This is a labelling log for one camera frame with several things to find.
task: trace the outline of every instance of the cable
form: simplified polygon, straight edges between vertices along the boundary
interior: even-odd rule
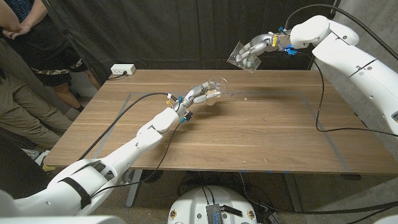
[[[182,185],[188,185],[189,181],[184,182],[184,180],[188,179],[189,177],[193,177],[193,176],[188,175],[188,172],[187,172],[185,174],[185,177],[180,181],[180,184],[177,187],[177,194],[178,194],[179,197],[182,196],[182,194],[181,194],[181,186]]]
[[[138,100],[136,100],[135,102],[131,103],[126,109],[124,109],[124,111],[122,113],[120,113],[115,120],[112,122],[111,125],[109,125],[109,127],[104,131],[104,133],[101,134],[100,137],[98,137],[98,139],[85,151],[85,153],[83,153],[83,155],[80,156],[79,160],[84,159],[85,156],[87,156],[87,154],[94,148],[95,145],[97,145],[97,143],[105,136],[105,134],[114,126],[114,124],[116,124],[116,122],[118,122],[118,120],[132,107],[134,106],[136,103],[138,103],[140,100],[144,99],[145,97],[148,96],[152,96],[152,95],[168,95],[168,93],[148,93],[140,98],[138,98]],[[173,95],[171,96],[172,99],[174,101],[177,101],[176,97],[174,97]]]
[[[95,192],[90,198],[93,198],[95,195],[98,195],[99,193],[103,192],[104,190],[112,189],[112,188],[115,188],[115,187],[130,186],[130,185],[133,185],[133,184],[139,184],[139,183],[142,183],[142,182],[145,182],[145,181],[149,180],[149,179],[156,173],[157,169],[158,169],[158,168],[160,167],[160,165],[162,164],[162,162],[163,162],[163,160],[164,160],[164,157],[166,157],[166,154],[167,154],[167,151],[169,150],[169,146],[170,146],[170,143],[172,142],[174,133],[175,133],[175,131],[177,130],[177,128],[178,128],[179,126],[180,126],[180,123],[177,125],[177,127],[175,127],[175,129],[174,129],[174,131],[173,131],[173,134],[172,134],[172,136],[170,137],[169,144],[167,145],[166,151],[164,152],[163,158],[162,158],[162,160],[160,161],[159,165],[157,165],[155,171],[153,171],[153,173],[151,173],[147,178],[145,178],[144,180],[140,180],[140,181],[134,182],[134,183],[130,183],[130,184],[121,184],[121,185],[115,185],[115,186],[105,187],[104,189],[101,189],[101,190]]]
[[[347,223],[347,224],[359,223],[359,222],[362,221],[362,220],[365,220],[365,219],[367,219],[367,218],[369,218],[369,217],[372,217],[373,215],[376,215],[376,214],[378,214],[378,213],[387,211],[388,209],[390,209],[390,208],[382,209],[382,210],[380,210],[380,211],[374,212],[374,213],[372,213],[372,214],[370,214],[370,215],[367,215],[367,216],[365,216],[365,217],[363,217],[363,218],[360,218],[359,220],[356,220],[356,221],[353,221],[353,222],[350,222],[350,223]]]
[[[210,191],[210,193],[211,193],[211,197],[213,198],[213,205],[215,205],[216,204],[216,202],[215,202],[215,200],[214,200],[214,195],[213,195],[213,192],[207,187],[207,186],[205,186],[209,191]]]
[[[305,55],[308,58],[311,58],[309,55],[307,55],[305,53],[302,53],[302,52],[298,52],[298,53],[302,54],[302,55]],[[319,129],[318,120],[319,120],[319,114],[321,112],[321,105],[322,105],[322,101],[323,101],[323,95],[325,93],[325,81],[323,79],[322,71],[321,71],[320,67],[318,66],[317,62],[316,61],[313,61],[313,62],[315,64],[315,66],[317,66],[319,74],[321,75],[321,80],[322,80],[322,94],[321,94],[321,100],[319,102],[318,113],[317,113],[317,118],[316,118],[316,123],[315,123],[315,126],[317,127],[318,131],[326,133],[326,132],[330,132],[330,131],[340,131],[340,130],[360,130],[360,131],[372,131],[372,132],[376,132],[376,133],[388,134],[388,135],[391,135],[391,136],[398,137],[398,134],[388,133],[388,132],[385,132],[385,131],[379,131],[379,130],[369,129],[369,128],[335,128],[335,129],[328,129],[328,130]]]
[[[127,71],[124,71],[122,75],[118,75],[116,77],[112,77],[112,78],[108,78],[109,81],[113,81],[113,80],[119,80],[121,77],[124,77],[127,75]]]
[[[309,6],[304,6],[300,9],[297,9],[296,11],[294,11],[293,13],[291,13],[291,15],[287,18],[286,23],[285,23],[285,29],[287,29],[287,26],[289,24],[289,20],[290,18],[296,14],[297,12],[310,8],[310,7],[328,7],[328,8],[332,8],[340,13],[342,13],[343,15],[345,15],[346,17],[350,18],[352,21],[354,21],[355,23],[357,23],[360,27],[362,27],[362,29],[364,29],[371,37],[373,37],[382,47],[384,47],[395,59],[398,60],[398,54],[392,49],[390,48],[386,43],[384,43],[384,41],[382,39],[380,39],[380,37],[378,37],[371,29],[369,29],[365,24],[363,24],[360,20],[358,20],[357,18],[355,18],[354,16],[352,16],[350,13],[335,7],[335,6],[331,6],[331,5],[327,5],[327,4],[312,4]]]
[[[272,203],[271,198],[269,198],[269,196],[267,195],[267,193],[265,193],[265,191],[263,191],[262,189],[260,189],[259,187],[256,187],[256,186],[249,186],[249,188],[250,188],[250,187],[254,187],[254,188],[260,190],[261,193],[263,193],[263,194],[267,197],[267,199],[268,199],[269,203],[271,204],[271,206],[274,206],[274,204]]]
[[[205,189],[203,188],[203,185],[201,186],[201,189],[203,190],[203,193],[205,194],[207,205],[209,205],[210,203],[209,203],[209,200],[207,199],[207,195],[206,195]]]
[[[244,185],[242,173],[239,172],[239,174],[241,175],[244,194],[249,201],[251,201],[252,203],[254,203],[256,205],[262,206],[264,208],[272,209],[272,210],[279,211],[279,212],[286,212],[286,213],[293,213],[293,214],[304,214],[304,215],[333,215],[333,214],[368,212],[368,211],[380,210],[380,209],[385,209],[385,208],[393,208],[393,207],[398,206],[398,201],[396,201],[396,202],[384,203],[382,205],[374,205],[374,206],[370,206],[370,207],[344,209],[344,210],[332,210],[332,211],[320,211],[320,212],[296,212],[296,211],[282,210],[282,209],[274,208],[274,207],[266,205],[266,204],[264,204],[264,205],[258,204],[257,202],[251,200],[246,193],[246,187]]]
[[[270,212],[271,212],[272,217],[274,217],[274,220],[275,220],[278,224],[280,224],[280,223],[278,222],[278,219],[276,219],[275,216],[274,216],[274,214],[272,214],[272,211],[270,211]]]

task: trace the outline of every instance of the khaki pants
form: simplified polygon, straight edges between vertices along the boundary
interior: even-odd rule
[[[27,137],[45,149],[51,149],[60,139],[45,124],[66,131],[72,122],[61,111],[37,96],[22,81],[6,74],[0,77],[0,127]]]

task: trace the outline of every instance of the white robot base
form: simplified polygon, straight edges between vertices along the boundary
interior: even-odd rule
[[[251,204],[240,194],[225,187],[203,186],[174,202],[167,223],[257,224],[257,219]]]

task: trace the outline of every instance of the wooden table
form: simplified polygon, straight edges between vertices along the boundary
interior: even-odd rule
[[[398,163],[367,131],[315,129],[322,83],[315,71],[137,70],[107,81],[46,157],[50,166],[75,162],[112,123],[121,108],[155,91],[184,95],[195,85],[219,75],[229,81],[231,95],[213,106],[193,105],[190,122],[177,129],[160,166],[164,170],[216,170],[286,173],[398,174]],[[133,106],[105,143],[86,156],[104,157],[131,140],[137,130],[164,110],[166,96],[150,96]],[[320,113],[325,129],[364,124],[336,90],[325,83]],[[141,156],[135,169],[154,169],[172,129],[161,144]]]

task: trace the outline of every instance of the patterned shorts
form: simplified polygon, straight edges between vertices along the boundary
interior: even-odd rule
[[[36,63],[33,66],[30,68],[36,77],[47,86],[58,86],[71,80],[70,72],[87,70],[86,65],[72,47],[67,47],[56,57]]]

